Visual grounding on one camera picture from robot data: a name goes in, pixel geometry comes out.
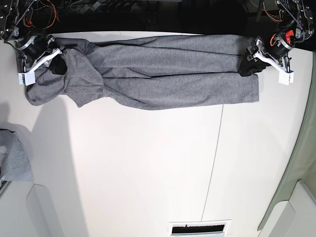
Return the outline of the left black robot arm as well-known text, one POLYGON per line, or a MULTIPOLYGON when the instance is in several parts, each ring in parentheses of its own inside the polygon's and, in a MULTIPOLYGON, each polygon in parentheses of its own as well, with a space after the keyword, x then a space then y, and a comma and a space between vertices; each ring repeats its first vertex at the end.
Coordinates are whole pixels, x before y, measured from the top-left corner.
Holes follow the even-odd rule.
POLYGON ((258 36, 246 49, 238 70, 242 77, 272 66, 278 71, 280 79, 289 82, 294 78, 294 72, 290 68, 289 52, 296 44, 303 43, 315 33, 313 13, 302 0, 276 0, 275 4, 278 7, 278 16, 268 13, 265 2, 259 1, 257 19, 259 20, 262 12, 265 12, 277 26, 268 40, 258 36))

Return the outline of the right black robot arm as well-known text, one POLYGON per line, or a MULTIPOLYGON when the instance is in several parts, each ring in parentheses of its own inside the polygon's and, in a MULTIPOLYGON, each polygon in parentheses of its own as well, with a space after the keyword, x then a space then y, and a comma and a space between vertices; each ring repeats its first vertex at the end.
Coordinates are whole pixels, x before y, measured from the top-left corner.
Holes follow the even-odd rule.
POLYGON ((59 21, 53 0, 2 0, 0 2, 0 39, 10 45, 16 56, 18 72, 26 73, 40 60, 41 67, 63 75, 67 65, 63 50, 47 31, 59 21))

